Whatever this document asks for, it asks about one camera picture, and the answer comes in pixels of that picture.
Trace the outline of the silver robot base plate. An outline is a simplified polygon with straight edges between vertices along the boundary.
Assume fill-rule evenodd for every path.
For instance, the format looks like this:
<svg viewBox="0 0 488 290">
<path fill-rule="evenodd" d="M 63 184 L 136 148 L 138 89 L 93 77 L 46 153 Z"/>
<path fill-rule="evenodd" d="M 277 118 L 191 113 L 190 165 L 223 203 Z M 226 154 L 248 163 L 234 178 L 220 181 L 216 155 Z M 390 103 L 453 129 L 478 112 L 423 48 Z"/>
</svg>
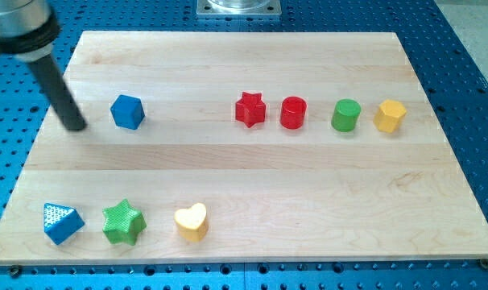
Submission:
<svg viewBox="0 0 488 290">
<path fill-rule="evenodd" d="M 280 16 L 280 0 L 197 0 L 196 14 L 217 16 Z"/>
</svg>

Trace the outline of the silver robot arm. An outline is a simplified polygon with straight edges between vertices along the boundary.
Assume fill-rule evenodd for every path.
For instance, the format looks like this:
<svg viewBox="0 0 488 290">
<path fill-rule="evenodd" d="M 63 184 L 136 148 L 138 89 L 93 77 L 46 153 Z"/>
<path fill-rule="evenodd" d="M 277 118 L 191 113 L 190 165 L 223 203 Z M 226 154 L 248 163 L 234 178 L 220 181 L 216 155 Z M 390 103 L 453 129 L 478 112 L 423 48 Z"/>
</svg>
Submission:
<svg viewBox="0 0 488 290">
<path fill-rule="evenodd" d="M 46 0 L 0 0 L 0 54 L 30 63 L 52 53 L 60 33 L 56 13 Z"/>
</svg>

